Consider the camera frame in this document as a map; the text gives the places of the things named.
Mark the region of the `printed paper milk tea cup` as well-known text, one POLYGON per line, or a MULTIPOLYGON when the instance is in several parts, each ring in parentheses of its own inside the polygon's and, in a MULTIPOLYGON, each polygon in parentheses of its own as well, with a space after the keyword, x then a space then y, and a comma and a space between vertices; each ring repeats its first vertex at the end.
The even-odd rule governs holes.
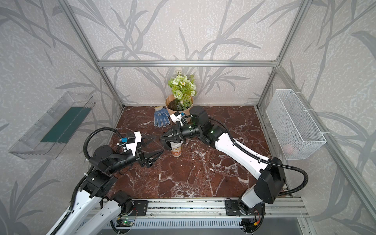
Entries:
POLYGON ((174 143, 171 142, 171 152, 174 157, 180 157, 182 154, 182 144, 183 142, 180 143, 174 143))

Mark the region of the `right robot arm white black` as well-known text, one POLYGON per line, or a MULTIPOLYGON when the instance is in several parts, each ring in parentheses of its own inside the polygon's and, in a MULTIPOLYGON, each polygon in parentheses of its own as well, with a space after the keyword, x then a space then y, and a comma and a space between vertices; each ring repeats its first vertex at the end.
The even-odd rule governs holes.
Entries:
POLYGON ((204 144, 230 156, 257 180, 238 199, 242 214, 249 215, 258 204, 273 204, 286 183, 282 162, 277 158, 262 156, 236 141, 228 127, 209 116, 203 107, 193 107, 190 115, 191 123, 187 123, 186 117, 178 112, 170 116, 174 125, 160 138, 164 148, 171 149, 172 144, 186 143, 187 139, 198 138, 204 144))

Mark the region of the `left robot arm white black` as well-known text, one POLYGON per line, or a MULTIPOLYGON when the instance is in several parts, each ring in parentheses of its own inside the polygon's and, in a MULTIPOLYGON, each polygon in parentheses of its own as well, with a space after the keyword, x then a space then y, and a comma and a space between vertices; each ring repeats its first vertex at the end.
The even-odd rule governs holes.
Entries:
POLYGON ((84 222, 89 212, 105 198, 112 186, 117 182, 115 173, 138 163, 147 168, 154 165, 164 150, 143 152, 154 139, 149 137, 144 142, 140 132, 127 137, 120 137, 118 147, 123 149, 117 153, 110 146, 100 146, 93 156, 88 158, 91 171, 75 187, 70 205, 55 225, 48 231, 49 235, 96 235, 108 223, 121 215, 129 215, 135 210, 132 197, 125 192, 118 192, 110 197, 103 208, 92 218, 84 222))

